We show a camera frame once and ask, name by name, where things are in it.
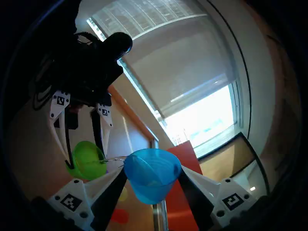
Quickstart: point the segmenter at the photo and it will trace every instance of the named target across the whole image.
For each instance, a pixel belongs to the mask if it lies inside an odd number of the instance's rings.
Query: roller shade
[[[106,36],[133,37],[124,61],[162,117],[235,80],[230,54],[204,10],[193,1],[174,2],[129,0],[125,8],[120,0],[93,15]]]
[[[230,56],[207,16],[146,33],[125,59],[164,117],[235,80]]]

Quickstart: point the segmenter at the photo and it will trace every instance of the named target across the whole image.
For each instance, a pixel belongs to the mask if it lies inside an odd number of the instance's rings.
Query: red object
[[[111,216],[111,221],[118,222],[120,224],[126,224],[128,222],[128,212],[124,209],[115,209]]]
[[[202,175],[199,161],[190,141],[187,141],[176,147],[172,147],[167,151],[174,154],[180,160],[183,166]],[[174,186],[166,197],[166,205],[169,230],[199,230],[178,180],[175,182]]]

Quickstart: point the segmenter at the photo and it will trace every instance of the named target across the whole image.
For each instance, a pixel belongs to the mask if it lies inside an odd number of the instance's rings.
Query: white wall
[[[225,22],[222,21],[218,13],[206,0],[199,0],[199,2],[205,6],[207,12],[222,29],[239,66],[240,81],[245,81],[241,56]],[[232,28],[246,61],[252,104],[249,142],[256,153],[260,155],[271,130],[276,103],[275,72],[271,54],[258,25],[240,0],[228,1],[228,4],[223,0],[212,0],[211,2]],[[247,110],[247,107],[249,107],[249,102],[247,102],[249,93],[246,88],[247,86],[242,87],[243,106],[245,107],[244,111],[246,111],[244,115],[245,127],[249,120],[247,113],[249,112]]]

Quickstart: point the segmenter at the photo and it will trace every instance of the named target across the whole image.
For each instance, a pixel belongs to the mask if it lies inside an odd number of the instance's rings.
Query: black camera
[[[35,81],[33,108],[39,110],[57,90],[70,93],[70,104],[111,106],[107,89],[123,73],[117,60],[131,48],[131,37],[122,32],[103,42],[87,32],[75,34],[46,59]]]

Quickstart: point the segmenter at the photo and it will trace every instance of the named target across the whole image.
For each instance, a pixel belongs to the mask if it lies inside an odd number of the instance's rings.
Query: yellow object
[[[128,194],[127,194],[127,189],[125,187],[123,187],[123,190],[121,192],[121,195],[119,197],[119,201],[123,202],[127,199]]]

